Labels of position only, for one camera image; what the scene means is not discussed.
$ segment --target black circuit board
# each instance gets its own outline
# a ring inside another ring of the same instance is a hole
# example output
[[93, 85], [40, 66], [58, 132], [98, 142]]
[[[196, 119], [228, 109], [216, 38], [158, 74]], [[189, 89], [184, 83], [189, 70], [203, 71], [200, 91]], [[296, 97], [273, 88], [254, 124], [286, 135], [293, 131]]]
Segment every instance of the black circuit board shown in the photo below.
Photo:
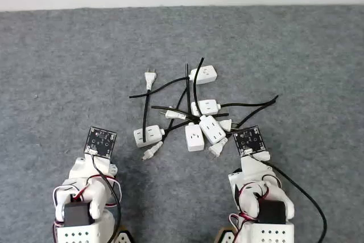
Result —
[[252, 154], [266, 150], [258, 125], [245, 128], [239, 133], [234, 133], [233, 136], [240, 156], [244, 156], [244, 151], [248, 149], [252, 149]]
[[110, 159], [116, 136], [116, 132], [91, 126], [85, 144], [85, 153]]

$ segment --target white power strip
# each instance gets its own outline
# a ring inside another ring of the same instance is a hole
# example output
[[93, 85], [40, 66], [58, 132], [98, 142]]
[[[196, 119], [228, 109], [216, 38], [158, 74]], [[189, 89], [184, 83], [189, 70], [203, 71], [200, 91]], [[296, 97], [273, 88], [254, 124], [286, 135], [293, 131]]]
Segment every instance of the white power strip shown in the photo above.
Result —
[[200, 120], [200, 128], [212, 145], [225, 138], [225, 132], [214, 117], [202, 115]]
[[199, 125], [190, 122], [185, 127], [187, 149], [190, 152], [201, 151], [205, 147], [204, 136]]
[[159, 128], [158, 125], [151, 125], [146, 127], [146, 142], [143, 142], [143, 129], [134, 130], [134, 138], [137, 147], [144, 147], [159, 142], [164, 135], [164, 130]]
[[[202, 115], [205, 116], [217, 114], [221, 109], [221, 106], [216, 103], [216, 100], [201, 100], [198, 101], [198, 106], [200, 107]], [[200, 116], [195, 102], [191, 102], [191, 111], [194, 116]]]
[[[195, 79], [197, 68], [191, 70], [189, 79], [193, 81]], [[217, 73], [212, 65], [206, 65], [201, 67], [198, 71], [196, 85], [206, 84], [216, 80]]]

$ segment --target white plug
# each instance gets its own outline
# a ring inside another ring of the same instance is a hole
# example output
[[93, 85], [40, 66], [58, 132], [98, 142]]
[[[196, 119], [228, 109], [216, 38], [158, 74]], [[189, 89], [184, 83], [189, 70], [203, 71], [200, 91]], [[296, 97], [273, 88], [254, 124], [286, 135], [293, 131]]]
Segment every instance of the white plug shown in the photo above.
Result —
[[[221, 109], [221, 106], [216, 103], [216, 100], [201, 100], [198, 101], [198, 106], [200, 107], [202, 115], [205, 116], [215, 115]], [[195, 102], [191, 102], [191, 111], [194, 116], [200, 116]]]
[[152, 148], [149, 148], [147, 151], [145, 151], [144, 156], [142, 157], [142, 160], [150, 159], [152, 156], [154, 156], [154, 154], [158, 151], [158, 149], [160, 149], [162, 144], [163, 144], [163, 142], [160, 141], [155, 146], [153, 146]]
[[220, 121], [220, 122], [218, 122], [218, 124], [221, 126], [222, 129], [224, 129], [227, 132], [230, 132], [232, 122], [233, 121], [231, 119], [229, 119], [229, 120]]
[[228, 142], [227, 138], [222, 139], [218, 143], [215, 143], [214, 145], [211, 145], [209, 147], [209, 151], [214, 154], [216, 157], [219, 157], [224, 145]]
[[202, 115], [200, 120], [200, 128], [212, 145], [225, 138], [225, 132], [214, 117]]
[[144, 76], [145, 76], [146, 81], [147, 81], [147, 90], [151, 90], [152, 85], [153, 85], [155, 79], [157, 78], [157, 73], [155, 73], [154, 71], [150, 72], [149, 69], [148, 69], [148, 71], [144, 73]]
[[143, 129], [134, 130], [134, 138], [137, 147], [144, 147], [159, 142], [164, 135], [164, 130], [159, 128], [158, 125], [151, 125], [146, 127], [146, 142], [143, 142]]
[[[194, 81], [197, 68], [191, 70], [189, 75], [190, 81]], [[216, 80], [217, 73], [212, 65], [201, 67], [198, 71], [196, 85], [202, 85]]]
[[205, 147], [204, 136], [199, 125], [190, 122], [185, 127], [188, 151], [201, 151]]
[[181, 119], [181, 120], [185, 120], [186, 119], [186, 115], [182, 114], [182, 113], [178, 113], [172, 110], [167, 110], [166, 112], [166, 118], [167, 119]]

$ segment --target floor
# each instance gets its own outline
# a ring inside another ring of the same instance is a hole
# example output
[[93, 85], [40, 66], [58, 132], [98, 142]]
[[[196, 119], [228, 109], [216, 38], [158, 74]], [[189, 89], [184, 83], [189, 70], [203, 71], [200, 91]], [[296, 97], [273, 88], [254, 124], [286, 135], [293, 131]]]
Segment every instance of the floor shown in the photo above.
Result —
[[[122, 220], [136, 242], [213, 242], [236, 212], [228, 174], [232, 139], [214, 159], [188, 152], [184, 130], [141, 161], [143, 73], [154, 87], [184, 76], [204, 56], [218, 73], [198, 86], [219, 103], [279, 99], [252, 118], [272, 162], [321, 205], [325, 242], [364, 236], [364, 7], [158, 7], [0, 13], [0, 234], [2, 242], [51, 242], [51, 193], [82, 156], [90, 125], [118, 133], [113, 162]], [[184, 84], [151, 96], [175, 105]], [[228, 109], [240, 121], [251, 109]], [[148, 124], [168, 121], [150, 110]], [[316, 242], [322, 222], [286, 180], [297, 243]]]

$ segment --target black cable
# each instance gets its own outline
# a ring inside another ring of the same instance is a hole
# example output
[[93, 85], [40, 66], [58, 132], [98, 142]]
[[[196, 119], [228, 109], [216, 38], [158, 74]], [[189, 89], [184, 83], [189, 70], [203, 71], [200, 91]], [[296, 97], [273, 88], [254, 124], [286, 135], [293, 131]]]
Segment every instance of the black cable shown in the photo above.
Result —
[[182, 126], [184, 126], [184, 125], [187, 125], [187, 124], [189, 124], [189, 123], [190, 123], [190, 121], [185, 121], [185, 122], [179, 123], [178, 125], [171, 126], [171, 127], [170, 127], [170, 128], [168, 128], [167, 130], [168, 130], [168, 132], [170, 132], [170, 131], [175, 130], [175, 129], [177, 129], [177, 128], [180, 128], [180, 127], [182, 127]]
[[266, 104], [269, 104], [272, 100], [270, 101], [267, 101], [267, 102], [261, 102], [261, 103], [258, 103], [258, 104], [246, 104], [246, 103], [243, 103], [243, 102], [231, 102], [231, 103], [228, 103], [228, 104], [222, 104], [220, 105], [221, 108], [225, 108], [227, 106], [262, 106], [262, 105], [266, 105]]
[[150, 89], [147, 90], [146, 104], [144, 106], [144, 115], [143, 115], [143, 142], [146, 142], [146, 127], [147, 127], [147, 114], [148, 114], [149, 100], [150, 100]]
[[202, 57], [200, 63], [198, 64], [197, 70], [196, 70], [195, 79], [193, 79], [193, 98], [195, 99], [196, 108], [197, 108], [197, 111], [200, 116], [202, 116], [202, 112], [201, 112], [200, 106], [198, 105], [198, 100], [197, 100], [196, 81], [197, 81], [198, 72], [200, 71], [200, 68], [201, 68], [204, 60], [205, 60], [205, 58]]
[[211, 116], [217, 118], [217, 117], [226, 117], [228, 115], [229, 115], [228, 113], [218, 113], [218, 114], [213, 114]]
[[[182, 102], [182, 99], [183, 99], [184, 95], [186, 94], [186, 91], [187, 91], [187, 88], [183, 91], [181, 97], [179, 98], [178, 103], [176, 105], [176, 108], [178, 108], [180, 106], [180, 104]], [[168, 135], [168, 133], [170, 131], [170, 128], [173, 126], [174, 121], [175, 121], [175, 119], [170, 120], [168, 128], [167, 128], [167, 130], [165, 130], [164, 135], [162, 137], [162, 142], [164, 142], [164, 140], [166, 139], [166, 137], [167, 137], [167, 135]]]
[[[251, 112], [250, 114], [248, 114], [240, 123], [238, 123], [236, 125], [235, 128], [239, 128], [241, 127], [247, 120], [249, 120], [252, 116], [254, 116], [255, 114], [257, 114], [259, 111], [263, 110], [264, 108], [267, 108], [268, 106], [274, 104], [276, 102], [276, 99], [278, 98], [278, 95], [275, 96], [271, 101], [269, 101], [267, 104], [261, 106], [260, 108], [255, 109], [253, 112]], [[235, 134], [235, 133], [240, 133], [242, 130], [234, 130], [232, 132], [229, 132], [231, 134]]]
[[[188, 68], [188, 64], [186, 64], [186, 77], [188, 77], [188, 73], [189, 73], [189, 68]], [[188, 113], [191, 114], [191, 96], [189, 94], [189, 77], [188, 79], [186, 79], [186, 88], [187, 88], [187, 109], [188, 109]]]
[[114, 232], [111, 235], [110, 239], [107, 241], [107, 243], [111, 243], [114, 240], [114, 237], [116, 236], [116, 234], [118, 233], [118, 229], [120, 227], [120, 223], [121, 223], [121, 205], [119, 202], [119, 199], [114, 191], [114, 188], [111, 186], [110, 182], [107, 180], [107, 178], [105, 177], [105, 175], [96, 167], [95, 164], [95, 160], [94, 160], [94, 155], [92, 155], [92, 163], [93, 163], [93, 167], [96, 169], [96, 171], [100, 174], [101, 178], [104, 180], [104, 182], [106, 183], [106, 185], [109, 187], [111, 194], [113, 195], [113, 198], [115, 199], [117, 208], [118, 208], [118, 217], [117, 217], [117, 221], [114, 224]]
[[283, 177], [285, 177], [290, 183], [293, 184], [293, 186], [295, 186], [301, 193], [303, 193], [308, 199], [309, 201], [312, 202], [312, 204], [315, 206], [315, 208], [318, 210], [321, 218], [322, 218], [322, 223], [323, 223], [323, 229], [322, 229], [322, 232], [321, 232], [321, 236], [320, 236], [320, 239], [318, 240], [317, 243], [322, 243], [325, 236], [326, 236], [326, 232], [327, 232], [327, 229], [328, 229], [328, 223], [327, 223], [327, 220], [326, 220], [326, 217], [325, 217], [325, 214], [324, 212], [322, 211], [322, 209], [320, 208], [319, 204], [315, 201], [315, 199], [313, 199], [312, 196], [310, 196], [305, 190], [303, 190], [297, 183], [295, 183], [293, 181], [293, 179], [291, 179], [287, 174], [285, 174], [281, 169], [279, 169], [278, 167], [274, 166], [272, 163], [269, 163], [269, 162], [262, 162], [263, 164], [266, 164], [270, 167], [272, 167], [275, 171], [277, 171], [278, 173], [280, 173]]
[[159, 105], [152, 105], [151, 108], [152, 109], [171, 110], [171, 111], [174, 111], [174, 112], [178, 112], [178, 113], [181, 113], [183, 115], [186, 115], [186, 118], [188, 118], [189, 120], [194, 121], [194, 122], [197, 121], [197, 119], [199, 119], [198, 117], [196, 117], [194, 115], [191, 115], [191, 114], [187, 113], [186, 111], [176, 109], [176, 108], [169, 108], [169, 107], [166, 107], [166, 106], [159, 106]]
[[147, 96], [148, 94], [151, 95], [151, 94], [154, 94], [160, 90], [162, 90], [163, 88], [166, 88], [167, 86], [171, 85], [171, 84], [174, 84], [178, 81], [183, 81], [183, 80], [186, 80], [186, 78], [188, 77], [181, 77], [181, 78], [178, 78], [178, 79], [175, 79], [173, 81], [170, 81], [164, 85], [162, 85], [160, 88], [157, 88], [157, 89], [154, 89], [153, 91], [151, 91], [150, 93], [144, 93], [144, 94], [139, 94], [139, 95], [131, 95], [129, 96], [129, 98], [139, 98], [139, 97], [144, 97], [144, 96]]

